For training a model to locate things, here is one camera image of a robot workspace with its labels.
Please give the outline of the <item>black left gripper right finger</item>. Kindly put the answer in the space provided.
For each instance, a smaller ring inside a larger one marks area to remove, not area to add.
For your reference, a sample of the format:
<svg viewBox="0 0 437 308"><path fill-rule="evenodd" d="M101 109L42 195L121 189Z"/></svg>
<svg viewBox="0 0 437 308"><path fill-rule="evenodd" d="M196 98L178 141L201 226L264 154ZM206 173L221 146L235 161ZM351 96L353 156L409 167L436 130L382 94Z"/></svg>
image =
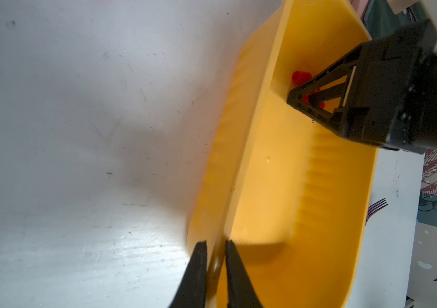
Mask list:
<svg viewBox="0 0 437 308"><path fill-rule="evenodd" d="M263 308L244 263L233 241L227 241L226 273L227 273L227 306L229 308L255 307Z"/></svg>

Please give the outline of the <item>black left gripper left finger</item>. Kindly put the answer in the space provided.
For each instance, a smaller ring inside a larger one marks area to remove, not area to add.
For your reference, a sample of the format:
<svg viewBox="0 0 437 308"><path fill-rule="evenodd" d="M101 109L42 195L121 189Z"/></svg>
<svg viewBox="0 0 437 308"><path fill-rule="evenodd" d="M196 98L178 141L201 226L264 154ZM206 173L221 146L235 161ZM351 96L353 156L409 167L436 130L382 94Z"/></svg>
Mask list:
<svg viewBox="0 0 437 308"><path fill-rule="evenodd" d="M173 298L170 308L204 308L206 305L208 248L206 241L198 242Z"/></svg>

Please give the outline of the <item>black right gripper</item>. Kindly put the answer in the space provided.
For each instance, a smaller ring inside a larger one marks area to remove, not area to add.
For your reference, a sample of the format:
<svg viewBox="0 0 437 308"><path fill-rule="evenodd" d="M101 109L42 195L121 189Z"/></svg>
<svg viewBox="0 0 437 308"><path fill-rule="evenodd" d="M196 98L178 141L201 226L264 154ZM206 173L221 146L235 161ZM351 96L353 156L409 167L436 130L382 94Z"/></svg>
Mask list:
<svg viewBox="0 0 437 308"><path fill-rule="evenodd" d="M414 153L437 149L436 42L429 20L402 26L361 43L292 89L286 103L353 142ZM301 101L317 89L325 103L339 100L332 112Z"/></svg>

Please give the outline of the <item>red sleeve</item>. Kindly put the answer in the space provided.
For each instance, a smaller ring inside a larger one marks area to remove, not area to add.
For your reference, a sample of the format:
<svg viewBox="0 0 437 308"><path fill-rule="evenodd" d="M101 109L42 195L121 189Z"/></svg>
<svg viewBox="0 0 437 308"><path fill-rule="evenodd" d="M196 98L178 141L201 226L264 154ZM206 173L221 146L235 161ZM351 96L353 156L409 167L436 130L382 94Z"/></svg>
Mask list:
<svg viewBox="0 0 437 308"><path fill-rule="evenodd" d="M322 101L322 96L318 95L319 92L321 92L320 89L314 90L308 95L302 96L301 101L307 105L311 105L313 103L315 106L325 109L326 103Z"/></svg>
<svg viewBox="0 0 437 308"><path fill-rule="evenodd" d="M295 71L291 76L291 81L294 85L303 85L311 79L312 74L305 71Z"/></svg>

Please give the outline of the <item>yellow plastic storage tray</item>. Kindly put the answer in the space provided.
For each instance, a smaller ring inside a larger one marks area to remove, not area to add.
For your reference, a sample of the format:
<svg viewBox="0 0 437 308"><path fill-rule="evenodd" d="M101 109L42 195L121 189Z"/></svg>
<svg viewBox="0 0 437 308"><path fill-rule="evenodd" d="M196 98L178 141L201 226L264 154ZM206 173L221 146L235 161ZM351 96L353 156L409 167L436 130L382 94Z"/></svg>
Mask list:
<svg viewBox="0 0 437 308"><path fill-rule="evenodd" d="M188 230L208 245L207 307L226 307L231 240L264 307L344 307L378 151L286 102L369 35L348 1L284 1L243 45Z"/></svg>

